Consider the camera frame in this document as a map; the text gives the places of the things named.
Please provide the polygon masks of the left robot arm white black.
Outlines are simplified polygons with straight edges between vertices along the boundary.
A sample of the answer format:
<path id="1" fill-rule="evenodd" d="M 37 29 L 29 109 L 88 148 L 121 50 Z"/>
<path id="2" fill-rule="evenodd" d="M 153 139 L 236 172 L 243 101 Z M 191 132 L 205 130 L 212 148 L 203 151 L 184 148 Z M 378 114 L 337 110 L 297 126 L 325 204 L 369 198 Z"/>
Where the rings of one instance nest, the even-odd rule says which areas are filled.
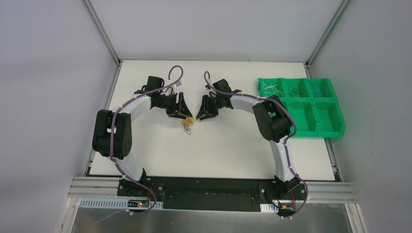
<path id="1" fill-rule="evenodd" d="M 147 84 L 135 91 L 126 103 L 114 110 L 102 109 L 97 113 L 92 148 L 115 164 L 122 178 L 130 182 L 129 189 L 136 196 L 147 193 L 148 183 L 144 168 L 132 158 L 132 122 L 152 108 L 164 109 L 172 118 L 192 117 L 183 92 L 163 92 L 180 85 L 180 80 L 165 85 L 162 78 L 149 76 Z"/>

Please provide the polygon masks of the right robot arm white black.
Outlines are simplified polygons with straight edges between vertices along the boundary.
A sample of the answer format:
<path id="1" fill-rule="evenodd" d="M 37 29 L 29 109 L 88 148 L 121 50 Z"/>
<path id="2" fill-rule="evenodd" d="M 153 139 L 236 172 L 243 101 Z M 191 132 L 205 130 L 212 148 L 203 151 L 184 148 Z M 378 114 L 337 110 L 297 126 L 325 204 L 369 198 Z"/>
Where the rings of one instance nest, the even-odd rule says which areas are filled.
<path id="1" fill-rule="evenodd" d="M 269 142 L 273 152 L 276 194 L 282 199 L 292 196 L 295 188 L 300 184 L 287 145 L 288 139 L 293 135 L 291 127 L 295 125 L 280 98 L 276 95 L 261 98 L 245 94 L 238 89 L 232 90 L 225 79 L 213 84 L 207 83 L 206 88 L 210 90 L 210 93 L 203 95 L 196 119 L 214 118 L 221 108 L 252 113 L 260 134 Z"/>

